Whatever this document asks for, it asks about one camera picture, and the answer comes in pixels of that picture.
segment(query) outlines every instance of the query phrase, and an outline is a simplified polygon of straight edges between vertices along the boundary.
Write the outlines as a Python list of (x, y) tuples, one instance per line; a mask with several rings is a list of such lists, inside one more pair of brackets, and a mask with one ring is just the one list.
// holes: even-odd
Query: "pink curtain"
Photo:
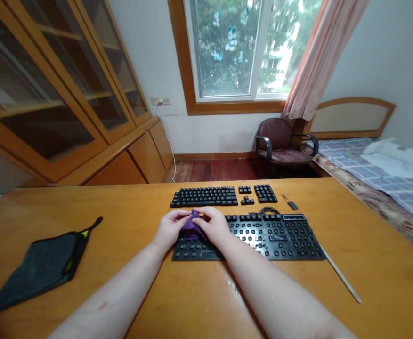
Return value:
[(313, 118), (341, 53), (370, 0), (323, 0), (294, 85), (283, 108), (290, 119)]

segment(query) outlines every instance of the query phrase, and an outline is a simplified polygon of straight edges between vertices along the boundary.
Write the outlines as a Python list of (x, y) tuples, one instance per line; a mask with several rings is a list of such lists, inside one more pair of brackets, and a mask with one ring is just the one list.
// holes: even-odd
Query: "bed headboard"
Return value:
[(346, 97), (319, 104), (303, 133), (318, 139), (380, 137), (396, 105), (372, 97)]

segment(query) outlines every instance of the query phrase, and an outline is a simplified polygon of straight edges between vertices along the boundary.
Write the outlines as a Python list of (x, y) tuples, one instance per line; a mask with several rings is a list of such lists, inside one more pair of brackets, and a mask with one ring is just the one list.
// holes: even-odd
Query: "chair seat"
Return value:
[[(259, 150), (263, 155), (266, 155), (266, 150)], [(310, 154), (294, 151), (290, 149), (286, 150), (273, 150), (271, 163), (281, 165), (305, 165), (313, 160)]]

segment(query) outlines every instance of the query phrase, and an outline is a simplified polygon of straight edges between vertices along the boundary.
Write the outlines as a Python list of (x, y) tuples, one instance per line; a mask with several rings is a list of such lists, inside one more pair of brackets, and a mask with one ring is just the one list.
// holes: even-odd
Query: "desk surface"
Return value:
[[(358, 304), (327, 261), (275, 264), (361, 338), (413, 338), (413, 246), (333, 178), (16, 189), (0, 198), (0, 287), (32, 241), (104, 221), (69, 283), (0, 313), (0, 338), (45, 338), (141, 250), (183, 187), (270, 183), (273, 205), (306, 214), (316, 237), (359, 294)], [(255, 192), (249, 194), (256, 200)], [(220, 207), (224, 214), (262, 205)], [(261, 336), (224, 262), (165, 258), (128, 337)]]

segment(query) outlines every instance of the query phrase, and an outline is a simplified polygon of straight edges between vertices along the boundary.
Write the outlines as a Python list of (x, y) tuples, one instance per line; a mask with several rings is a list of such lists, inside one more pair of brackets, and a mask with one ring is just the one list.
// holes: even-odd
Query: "glass cabinet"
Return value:
[(59, 180), (107, 147), (1, 2), (0, 146), (50, 181)]
[(74, 3), (7, 0), (108, 143), (134, 124), (104, 60)]
[(151, 113), (109, 4), (104, 0), (74, 1), (93, 38), (101, 46), (100, 52), (111, 68), (111, 74), (117, 82), (123, 100), (130, 107), (136, 125), (142, 124), (151, 117)]

